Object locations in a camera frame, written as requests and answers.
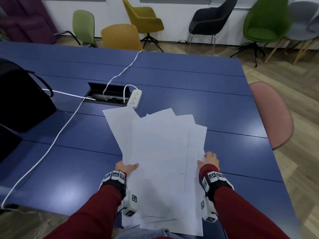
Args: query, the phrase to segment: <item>purple sofa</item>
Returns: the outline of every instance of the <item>purple sofa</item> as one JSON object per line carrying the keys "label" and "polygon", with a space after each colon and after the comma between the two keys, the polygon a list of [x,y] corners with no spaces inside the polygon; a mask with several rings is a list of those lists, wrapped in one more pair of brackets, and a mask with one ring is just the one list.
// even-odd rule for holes
{"label": "purple sofa", "polygon": [[54,44],[57,29],[41,0],[0,0],[0,27],[16,42]]}

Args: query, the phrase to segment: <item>power strip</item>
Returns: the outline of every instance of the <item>power strip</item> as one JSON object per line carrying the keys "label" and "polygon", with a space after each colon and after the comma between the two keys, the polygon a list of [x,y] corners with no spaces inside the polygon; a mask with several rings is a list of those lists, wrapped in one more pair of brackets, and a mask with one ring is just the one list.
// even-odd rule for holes
{"label": "power strip", "polygon": [[138,107],[139,101],[141,100],[141,96],[142,96],[142,91],[141,90],[133,90],[131,97],[127,103],[127,106],[131,106],[134,109],[136,109]]}

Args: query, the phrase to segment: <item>long-sleeve shirt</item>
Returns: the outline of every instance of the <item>long-sleeve shirt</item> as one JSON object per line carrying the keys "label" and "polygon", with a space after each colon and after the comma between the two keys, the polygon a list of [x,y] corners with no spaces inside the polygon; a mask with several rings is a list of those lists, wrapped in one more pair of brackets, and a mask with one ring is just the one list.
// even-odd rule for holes
{"label": "long-sleeve shirt", "polygon": [[[218,172],[217,167],[206,164],[199,173],[203,179],[212,171]],[[214,202],[220,223],[229,239],[289,239],[274,222],[231,188],[221,186],[213,196],[209,199]],[[118,189],[104,185],[45,239],[110,239],[120,204],[121,194]]]}

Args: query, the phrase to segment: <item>table panel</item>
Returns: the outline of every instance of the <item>table panel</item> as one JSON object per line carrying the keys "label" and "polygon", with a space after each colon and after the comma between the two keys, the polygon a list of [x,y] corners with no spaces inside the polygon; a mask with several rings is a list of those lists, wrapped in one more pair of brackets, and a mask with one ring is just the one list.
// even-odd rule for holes
{"label": "table panel", "polygon": [[[109,81],[124,69],[123,66],[85,64],[55,60],[30,60],[12,58],[16,64],[38,75]],[[252,96],[243,76],[226,76],[206,73],[130,67],[113,81],[133,85],[152,85],[170,88],[212,91]]]}
{"label": "table panel", "polygon": [[[85,96],[91,80],[58,78],[43,76],[43,79],[54,89],[69,94]],[[230,132],[258,137],[267,137],[259,116],[254,98],[215,92],[203,92],[176,88],[165,88],[139,85],[142,98],[136,112],[140,117],[160,110],[172,108],[176,115],[192,114],[198,125],[208,130]],[[80,99],[55,93],[52,98],[59,110],[74,112],[80,104]],[[79,113],[103,116],[104,109],[114,106],[83,103]]]}
{"label": "table panel", "polygon": [[[0,186],[12,187],[48,148],[48,144],[22,141],[0,163]],[[53,146],[47,157],[21,182],[8,202],[71,215],[97,191],[101,178],[119,160],[120,156]],[[291,239],[300,238],[300,224],[284,183],[232,174],[225,176],[242,197],[274,221]],[[208,233],[211,236],[210,225],[204,223],[207,239],[211,238],[206,236]]]}
{"label": "table panel", "polygon": [[[64,45],[1,42],[1,56],[129,66],[137,51]],[[239,59],[203,55],[142,52],[134,67],[245,76]]]}
{"label": "table panel", "polygon": [[[57,111],[21,136],[25,140],[52,144],[71,117]],[[105,117],[76,114],[55,142],[56,145],[122,155]],[[205,151],[213,151],[222,172],[283,181],[267,138],[207,131]]]}

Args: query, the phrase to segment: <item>wooden floor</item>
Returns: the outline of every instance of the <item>wooden floor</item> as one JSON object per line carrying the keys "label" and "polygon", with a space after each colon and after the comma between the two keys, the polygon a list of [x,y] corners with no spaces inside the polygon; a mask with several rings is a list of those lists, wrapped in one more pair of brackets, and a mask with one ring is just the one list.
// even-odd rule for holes
{"label": "wooden floor", "polygon": [[[59,40],[61,45],[77,43],[69,37]],[[186,54],[186,44],[160,43],[164,52]],[[158,52],[155,45],[147,44],[147,51]],[[229,57],[237,52],[233,47],[216,46],[215,56]],[[193,44],[189,54],[212,55],[210,45]],[[291,140],[274,152],[296,215],[299,218],[303,238],[319,238],[319,52],[308,51],[293,66],[296,52],[284,55],[277,50],[267,64],[258,60],[254,68],[254,52],[246,50],[239,55],[248,83],[263,81],[270,84],[284,99],[291,110],[295,131]],[[43,236],[66,220],[65,216],[42,213]],[[33,238],[35,230],[41,226],[38,214],[20,215],[10,212],[0,216],[0,238]]]}

